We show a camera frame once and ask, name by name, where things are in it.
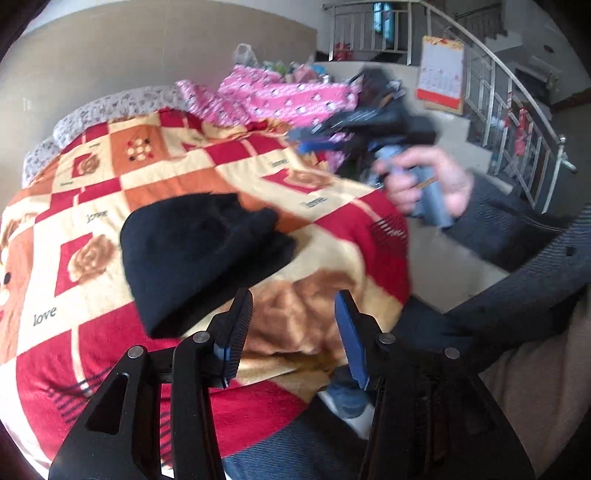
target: window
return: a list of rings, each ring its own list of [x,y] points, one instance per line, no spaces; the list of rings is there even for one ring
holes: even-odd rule
[[[394,42],[394,14],[384,14],[389,10],[392,10],[392,4],[390,3],[374,3],[374,30],[383,34],[386,41]]]

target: beige wall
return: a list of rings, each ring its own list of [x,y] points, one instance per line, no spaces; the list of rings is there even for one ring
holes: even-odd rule
[[[77,12],[18,40],[0,64],[0,210],[26,152],[62,117],[110,93],[189,78],[216,87],[239,43],[260,60],[307,60],[316,30],[204,0],[131,0]]]
[[[330,13],[322,5],[333,0],[216,0],[289,18],[318,31],[318,50],[328,52],[330,46]]]

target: red and cream checkered blanket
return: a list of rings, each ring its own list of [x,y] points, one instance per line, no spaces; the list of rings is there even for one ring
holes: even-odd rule
[[[146,337],[125,281],[119,232],[141,206],[237,192],[247,209],[275,209],[277,228],[298,240],[292,262],[251,289],[238,377],[212,395],[222,455],[284,427],[346,361],[335,292],[350,289],[362,311],[393,327],[410,288],[404,219],[381,192],[326,173],[315,155],[299,157],[286,128],[216,128],[174,110],[96,125],[10,202],[0,226],[0,419],[44,476],[129,347],[178,343]],[[169,395],[163,389],[165,464]]]

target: stair railing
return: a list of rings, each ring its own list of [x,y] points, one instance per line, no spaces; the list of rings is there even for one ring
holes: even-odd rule
[[[463,100],[469,107],[464,115],[473,120],[472,141],[493,152],[489,174],[515,182],[532,208],[548,211],[562,167],[576,171],[564,150],[566,139],[556,134],[528,90],[474,33],[424,0],[357,1],[325,4],[323,9],[332,13],[331,61],[356,53],[397,53],[405,56],[407,65],[419,65],[424,35],[461,41]],[[393,43],[387,38],[375,41],[380,38],[374,28],[378,15],[384,37],[385,21],[394,25]]]
[[[506,34],[503,26],[503,3],[488,5],[469,12],[455,13],[456,22],[471,32],[478,40]]]

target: screw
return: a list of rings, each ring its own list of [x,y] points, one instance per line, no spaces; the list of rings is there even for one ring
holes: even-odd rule
[[[129,350],[127,350],[127,356],[129,358],[138,358],[143,353],[144,353],[144,348],[140,347],[139,345],[133,346]]]
[[[197,332],[195,335],[193,335],[193,342],[207,343],[210,337],[211,335],[209,335],[209,332]]]
[[[378,335],[378,340],[384,345],[392,345],[396,341],[396,337],[391,333],[380,333]]]
[[[457,348],[452,346],[447,347],[444,350],[445,356],[448,357],[450,360],[457,360],[460,358],[460,351]]]

